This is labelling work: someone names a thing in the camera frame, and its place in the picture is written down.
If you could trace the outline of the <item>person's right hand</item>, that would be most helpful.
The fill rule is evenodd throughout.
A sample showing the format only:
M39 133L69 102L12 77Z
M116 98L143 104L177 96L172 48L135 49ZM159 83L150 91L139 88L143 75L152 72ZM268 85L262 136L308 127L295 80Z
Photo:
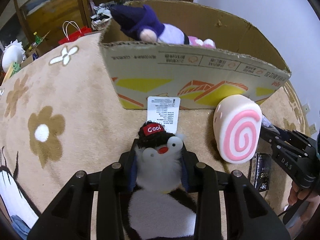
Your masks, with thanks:
M304 200L305 198L306 201L309 202L309 205L306 208L306 211L300 217L302 222L308 222L317 210L317 207L319 206L319 195L310 189L300 189L293 181L288 197L289 204L294 205L298 200Z

